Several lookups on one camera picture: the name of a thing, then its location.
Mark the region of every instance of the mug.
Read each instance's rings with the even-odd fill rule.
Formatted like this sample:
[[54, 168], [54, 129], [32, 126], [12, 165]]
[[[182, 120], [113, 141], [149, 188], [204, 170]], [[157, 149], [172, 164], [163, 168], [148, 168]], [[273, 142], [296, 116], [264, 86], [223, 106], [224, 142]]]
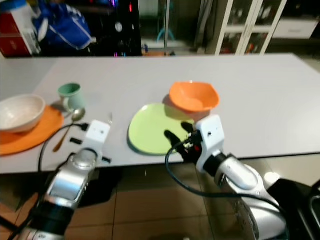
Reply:
[[58, 89], [64, 109], [72, 113], [76, 109], [85, 107], [85, 100], [82, 95], [81, 86], [78, 83], [67, 83]]

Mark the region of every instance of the white bowl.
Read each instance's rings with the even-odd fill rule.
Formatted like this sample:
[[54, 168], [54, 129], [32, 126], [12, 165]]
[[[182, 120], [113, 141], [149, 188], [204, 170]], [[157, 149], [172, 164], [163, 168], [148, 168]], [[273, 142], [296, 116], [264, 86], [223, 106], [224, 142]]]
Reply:
[[0, 102], [0, 131], [21, 133], [33, 129], [46, 107], [37, 95], [18, 95]]

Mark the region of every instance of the black wire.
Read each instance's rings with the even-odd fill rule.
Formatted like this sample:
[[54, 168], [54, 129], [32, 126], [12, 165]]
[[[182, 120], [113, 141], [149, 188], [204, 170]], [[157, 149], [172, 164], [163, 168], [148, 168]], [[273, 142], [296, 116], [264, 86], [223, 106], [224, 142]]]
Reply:
[[[59, 133], [60, 131], [62, 131], [63, 129], [69, 128], [69, 127], [80, 127], [82, 128], [84, 126], [84, 124], [68, 124], [65, 125], [63, 127], [61, 127], [60, 129], [58, 129], [56, 132], [54, 132], [42, 145], [41, 148], [41, 152], [40, 152], [40, 156], [39, 156], [39, 160], [38, 160], [38, 173], [41, 174], [42, 173], [42, 161], [43, 161], [43, 157], [44, 157], [44, 153], [45, 150], [47, 148], [47, 145], [49, 143], [49, 141], [56, 136], [57, 133]], [[55, 176], [58, 172], [59, 169], [65, 165], [68, 162], [68, 159], [62, 163], [60, 163], [58, 165], [58, 167], [55, 169], [53, 176]], [[10, 235], [10, 237], [7, 240], [14, 240], [14, 238], [20, 234], [20, 232], [29, 224], [29, 222], [34, 218], [34, 212], [36, 210], [36, 208], [39, 206], [39, 203], [41, 202], [41, 200], [43, 199], [44, 195], [45, 195], [45, 191], [46, 188], [48, 187], [48, 185], [51, 183], [51, 181], [49, 181], [49, 179], [47, 179], [46, 183], [44, 184], [44, 188], [43, 190], [39, 191], [38, 193], [38, 197], [36, 199], [35, 204], [33, 205], [32, 209], [29, 211], [28, 217], [23, 221], [23, 223], [20, 224], [20, 226], [17, 227], [17, 229], [15, 231], [13, 231]]]
[[[165, 167], [166, 167], [166, 170], [169, 173], [169, 175], [172, 177], [172, 179], [178, 185], [180, 185], [181, 187], [183, 187], [184, 189], [188, 190], [189, 192], [191, 192], [191, 193], [193, 193], [195, 195], [198, 195], [198, 196], [201, 196], [201, 197], [205, 197], [205, 198], [213, 198], [213, 199], [217, 199], [217, 198], [219, 198], [219, 199], [220, 198], [227, 198], [227, 199], [249, 198], [249, 199], [256, 199], [256, 200], [265, 202], [265, 203], [270, 204], [271, 206], [275, 207], [276, 209], [279, 210], [279, 212], [286, 219], [286, 215], [287, 215], [286, 211], [281, 206], [277, 205], [276, 203], [274, 203], [273, 201], [271, 201], [271, 200], [269, 200], [267, 198], [264, 198], [264, 197], [261, 197], [261, 196], [258, 196], [258, 195], [245, 194], [245, 193], [227, 193], [227, 192], [211, 193], [211, 192], [202, 192], [202, 191], [199, 191], [199, 190], [197, 190], [195, 188], [192, 188], [191, 186], [186, 185], [185, 183], [181, 182], [169, 168], [169, 157], [170, 157], [170, 155], [173, 153], [173, 151], [175, 149], [177, 149], [181, 145], [184, 145], [184, 144], [186, 144], [188, 142], [189, 142], [189, 140], [187, 139], [185, 141], [177, 143], [165, 155]], [[287, 237], [288, 237], [288, 240], [289, 240], [290, 239], [289, 231], [287, 231]]]

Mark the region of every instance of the mug handle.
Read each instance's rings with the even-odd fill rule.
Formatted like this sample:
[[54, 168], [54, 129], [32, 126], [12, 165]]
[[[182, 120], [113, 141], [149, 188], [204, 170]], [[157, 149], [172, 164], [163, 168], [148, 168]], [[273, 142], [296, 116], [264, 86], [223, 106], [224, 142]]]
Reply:
[[70, 107], [69, 107], [69, 97], [66, 97], [65, 99], [63, 99], [63, 107], [64, 107], [64, 109], [67, 111], [67, 112], [69, 112], [69, 113], [73, 113], [73, 109], [71, 109]]

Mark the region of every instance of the metal spoon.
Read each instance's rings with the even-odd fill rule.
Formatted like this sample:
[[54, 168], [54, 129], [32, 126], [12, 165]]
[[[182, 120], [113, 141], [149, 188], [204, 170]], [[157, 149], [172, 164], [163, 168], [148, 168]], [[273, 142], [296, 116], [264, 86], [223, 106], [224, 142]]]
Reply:
[[[76, 109], [74, 110], [71, 120], [72, 120], [72, 124], [74, 124], [75, 122], [80, 121], [84, 116], [86, 115], [86, 110], [84, 108], [81, 109]], [[63, 135], [63, 137], [61, 138], [61, 140], [58, 142], [58, 144], [54, 147], [53, 152], [56, 153], [59, 151], [59, 149], [61, 148], [62, 144], [64, 143], [64, 140], [70, 130], [71, 126], [68, 127], [67, 131], [65, 132], [65, 134]]]

